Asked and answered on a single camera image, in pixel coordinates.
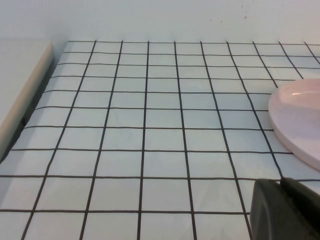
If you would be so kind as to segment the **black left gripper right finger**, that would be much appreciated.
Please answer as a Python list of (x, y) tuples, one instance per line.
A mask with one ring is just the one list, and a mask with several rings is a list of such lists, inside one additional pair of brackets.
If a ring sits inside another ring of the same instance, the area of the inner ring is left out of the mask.
[(320, 219), (320, 195), (293, 178), (282, 178), (280, 186), (308, 220)]

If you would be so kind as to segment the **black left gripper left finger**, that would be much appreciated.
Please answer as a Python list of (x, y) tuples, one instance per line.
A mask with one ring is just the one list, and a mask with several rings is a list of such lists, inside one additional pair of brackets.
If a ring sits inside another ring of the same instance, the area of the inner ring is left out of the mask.
[(306, 219), (280, 183), (258, 179), (250, 210), (254, 240), (318, 240), (320, 220)]

